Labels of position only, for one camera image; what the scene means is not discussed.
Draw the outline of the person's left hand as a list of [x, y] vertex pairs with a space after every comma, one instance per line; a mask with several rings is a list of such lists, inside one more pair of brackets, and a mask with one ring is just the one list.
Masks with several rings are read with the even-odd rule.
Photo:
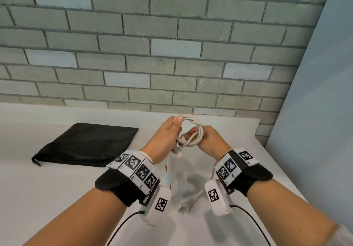
[[174, 118], [172, 116], [162, 123], [147, 144], [140, 149], [141, 152], [150, 157], [154, 164], [159, 164], [165, 160], [169, 152], [176, 145], [179, 134], [173, 132]]

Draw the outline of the person's right hand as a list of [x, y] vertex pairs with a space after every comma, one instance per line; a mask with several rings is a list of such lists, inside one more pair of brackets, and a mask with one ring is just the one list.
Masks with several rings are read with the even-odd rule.
[[217, 162], [219, 162], [224, 155], [232, 150], [231, 146], [221, 137], [221, 135], [215, 130], [215, 139], [200, 141], [197, 146], [205, 154], [213, 157]]

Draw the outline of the person's left forearm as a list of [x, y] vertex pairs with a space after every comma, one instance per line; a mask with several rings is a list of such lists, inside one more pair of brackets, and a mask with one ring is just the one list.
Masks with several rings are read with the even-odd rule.
[[94, 187], [22, 246], [105, 246], [126, 209], [111, 191]]

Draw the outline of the person's right forearm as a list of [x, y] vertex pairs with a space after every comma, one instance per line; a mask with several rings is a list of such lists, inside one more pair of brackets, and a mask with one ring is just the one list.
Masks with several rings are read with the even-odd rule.
[[276, 246], [323, 246], [339, 227], [274, 179], [255, 182], [247, 198]]

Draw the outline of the white power strip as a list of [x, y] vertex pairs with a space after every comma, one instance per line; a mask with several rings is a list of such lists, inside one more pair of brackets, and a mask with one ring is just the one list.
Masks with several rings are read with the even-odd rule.
[[173, 189], [178, 185], [179, 163], [182, 156], [182, 149], [178, 146], [174, 146], [166, 157], [165, 173], [159, 184], [161, 195], [164, 198], [170, 199], [173, 194]]

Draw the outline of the black right wristband with markers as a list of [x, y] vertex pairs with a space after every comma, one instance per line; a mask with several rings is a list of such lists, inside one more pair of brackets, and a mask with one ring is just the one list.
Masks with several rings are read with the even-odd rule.
[[228, 195], [239, 191], [245, 197], [255, 182], [273, 178], [273, 174], [242, 147], [229, 150], [216, 164], [215, 172]]

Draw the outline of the black wristband with markers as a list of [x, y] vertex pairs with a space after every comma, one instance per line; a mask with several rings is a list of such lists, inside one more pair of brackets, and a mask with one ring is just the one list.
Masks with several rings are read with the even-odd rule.
[[242, 147], [229, 150], [216, 164], [215, 172], [228, 195], [239, 191], [245, 197], [255, 182], [273, 178], [273, 174]]
[[152, 159], [143, 151], [126, 150], [107, 165], [95, 188], [110, 191], [130, 207], [135, 201], [147, 206], [160, 183]]

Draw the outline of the black left wristband with markers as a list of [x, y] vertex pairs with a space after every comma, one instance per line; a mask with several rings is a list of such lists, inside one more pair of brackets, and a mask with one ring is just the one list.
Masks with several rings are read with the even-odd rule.
[[95, 188], [110, 191], [130, 207], [135, 201], [147, 206], [160, 183], [152, 159], [143, 151], [126, 150], [107, 165]]

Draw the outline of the black fabric pouch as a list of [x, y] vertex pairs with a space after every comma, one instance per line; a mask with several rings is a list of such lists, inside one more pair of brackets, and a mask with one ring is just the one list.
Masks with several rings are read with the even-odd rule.
[[48, 162], [103, 168], [128, 149], [138, 130], [134, 127], [75, 123], [39, 150], [31, 161], [39, 167], [42, 162]]

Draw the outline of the grey sleeve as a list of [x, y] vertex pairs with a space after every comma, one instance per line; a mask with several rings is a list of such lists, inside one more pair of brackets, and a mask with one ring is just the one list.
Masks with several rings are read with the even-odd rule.
[[353, 234], [344, 225], [338, 225], [324, 246], [353, 246]]

